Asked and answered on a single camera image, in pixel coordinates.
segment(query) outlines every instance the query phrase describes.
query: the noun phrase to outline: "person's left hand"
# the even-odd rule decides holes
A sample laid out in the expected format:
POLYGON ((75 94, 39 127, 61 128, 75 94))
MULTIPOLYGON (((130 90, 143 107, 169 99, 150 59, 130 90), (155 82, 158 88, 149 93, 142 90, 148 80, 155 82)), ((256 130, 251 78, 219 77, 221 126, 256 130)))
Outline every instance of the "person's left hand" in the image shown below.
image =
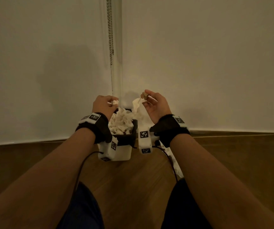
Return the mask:
POLYGON ((112 102, 113 100, 119 100, 119 98, 115 96, 98 96, 93 103, 92 112, 101 112, 110 120, 112 114, 118 108, 118 104, 111 105, 107 103, 112 102))

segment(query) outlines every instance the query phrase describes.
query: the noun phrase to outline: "hand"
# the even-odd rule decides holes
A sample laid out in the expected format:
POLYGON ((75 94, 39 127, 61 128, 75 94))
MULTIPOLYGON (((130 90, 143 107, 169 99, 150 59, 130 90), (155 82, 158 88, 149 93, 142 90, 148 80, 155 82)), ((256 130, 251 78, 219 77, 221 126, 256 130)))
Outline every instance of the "hand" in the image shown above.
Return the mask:
POLYGON ((110 120, 112 114, 118 108, 118 104, 112 105, 107 103, 112 102, 113 100, 119 100, 119 98, 114 96, 98 96, 93 103, 92 112, 101 112, 110 120))
POLYGON ((145 93, 147 93, 149 97, 147 102, 143 102, 143 105, 154 124, 156 124, 161 117, 172 114, 168 102, 161 94, 150 90, 145 90, 145 93))

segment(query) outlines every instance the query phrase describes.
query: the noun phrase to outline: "wrist strap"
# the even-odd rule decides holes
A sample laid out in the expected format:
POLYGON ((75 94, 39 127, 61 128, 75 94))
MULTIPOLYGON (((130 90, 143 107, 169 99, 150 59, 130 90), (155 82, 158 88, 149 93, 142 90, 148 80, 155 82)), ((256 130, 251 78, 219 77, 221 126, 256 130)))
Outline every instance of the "wrist strap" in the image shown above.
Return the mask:
POLYGON ((185 122, 178 116, 168 114, 159 119, 158 123, 150 128, 150 132, 159 136, 165 147, 170 147, 170 143, 178 134, 190 134, 185 122))
POLYGON ((101 112, 92 113, 82 118, 76 131, 80 128, 89 128, 95 134, 95 144, 103 141, 110 143, 112 141, 112 134, 108 128, 108 119, 101 112))

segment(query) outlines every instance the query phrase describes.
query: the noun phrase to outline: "person's right arm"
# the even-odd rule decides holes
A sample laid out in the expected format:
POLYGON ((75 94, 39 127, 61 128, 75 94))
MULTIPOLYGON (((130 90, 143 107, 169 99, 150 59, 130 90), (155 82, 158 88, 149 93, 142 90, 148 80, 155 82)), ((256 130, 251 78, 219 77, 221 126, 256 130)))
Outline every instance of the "person's right arm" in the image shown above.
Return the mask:
MULTIPOLYGON (((162 95, 145 92, 154 98, 144 103, 154 123, 171 114, 162 95)), ((195 201, 213 228, 274 228, 274 213, 190 135, 178 134, 170 148, 195 201)))

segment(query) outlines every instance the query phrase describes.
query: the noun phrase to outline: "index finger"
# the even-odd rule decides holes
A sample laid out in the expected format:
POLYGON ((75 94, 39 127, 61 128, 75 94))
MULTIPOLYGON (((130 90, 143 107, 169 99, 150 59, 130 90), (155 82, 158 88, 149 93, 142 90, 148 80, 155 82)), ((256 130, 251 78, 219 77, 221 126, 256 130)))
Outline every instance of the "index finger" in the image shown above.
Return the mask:
POLYGON ((149 96, 153 97, 155 100, 161 100, 163 96, 159 94, 158 92, 152 92, 148 89, 144 90, 145 93, 149 94, 149 96))
POLYGON ((119 100, 119 98, 115 96, 104 96, 107 102, 112 102, 113 100, 119 100))

